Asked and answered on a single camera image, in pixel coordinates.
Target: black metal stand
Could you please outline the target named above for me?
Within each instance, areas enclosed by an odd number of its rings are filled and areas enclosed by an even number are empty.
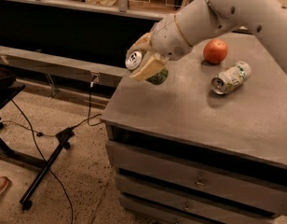
[[[0,109],[3,108],[9,101],[11,101],[19,92],[21,92],[24,89],[24,87],[25,86],[23,84],[16,82],[13,86],[0,92]],[[20,203],[22,204],[22,210],[29,210],[31,208],[32,201],[30,200],[30,198],[32,197],[34,191],[36,190],[38,185],[41,183],[42,179],[48,172],[53,162],[57,159],[62,149],[70,148],[70,144],[68,140],[73,135],[74,133],[71,129],[65,129],[64,131],[58,133],[56,137],[59,140],[59,144],[47,161],[17,152],[11,149],[0,138],[0,158],[2,160],[13,161],[14,163],[17,163],[17,164],[27,164],[36,169],[39,169],[39,173],[37,177],[34,179],[34,182],[31,184],[31,186],[27,189],[27,191],[24,193],[24,195],[20,199]]]

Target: soda can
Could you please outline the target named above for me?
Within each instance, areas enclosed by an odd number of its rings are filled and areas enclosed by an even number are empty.
[[[251,74],[252,69],[246,62],[235,62],[212,79],[212,89],[218,94],[230,93],[241,86]]]
[[[129,57],[127,57],[125,61],[127,69],[130,72],[133,72],[134,70],[136,70],[141,65],[144,55],[145,55],[145,52],[142,53],[142,51],[139,49],[136,49],[132,53],[130,53]],[[146,79],[146,81],[150,82],[153,85],[160,85],[167,79],[168,76],[169,76],[169,71],[164,68],[157,74]]]

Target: foot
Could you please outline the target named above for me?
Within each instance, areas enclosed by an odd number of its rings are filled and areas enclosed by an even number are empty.
[[[6,176],[0,176],[0,195],[6,190],[9,180]]]

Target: cabinet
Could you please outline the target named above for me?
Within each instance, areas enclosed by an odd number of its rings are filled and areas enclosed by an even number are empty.
[[[287,216],[287,76],[253,36],[221,38],[231,49],[219,66],[203,61],[203,42],[168,63],[162,85],[125,76],[116,89],[102,121],[126,209],[180,224]],[[250,80],[213,93],[212,77],[236,60]]]

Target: gray tabletop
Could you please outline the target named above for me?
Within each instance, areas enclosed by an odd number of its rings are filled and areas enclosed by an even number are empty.
[[[203,61],[204,41],[177,62],[160,86],[126,75],[106,107],[106,124],[214,149],[287,169],[287,76],[252,35],[228,34],[227,58]],[[215,74],[242,60],[252,68],[243,86],[220,96]]]

